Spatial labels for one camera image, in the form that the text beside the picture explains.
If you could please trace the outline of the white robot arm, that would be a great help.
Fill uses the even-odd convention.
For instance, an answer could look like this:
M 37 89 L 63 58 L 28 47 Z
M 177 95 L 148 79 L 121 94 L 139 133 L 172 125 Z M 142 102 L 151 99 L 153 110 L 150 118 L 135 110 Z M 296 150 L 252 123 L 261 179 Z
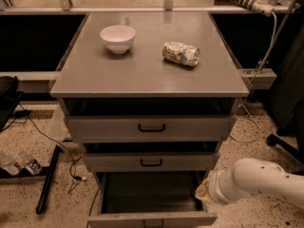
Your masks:
M 287 173 L 274 162 L 244 158 L 229 169 L 212 172 L 195 193 L 198 200 L 220 205 L 257 196 L 276 197 L 304 208 L 304 177 Z

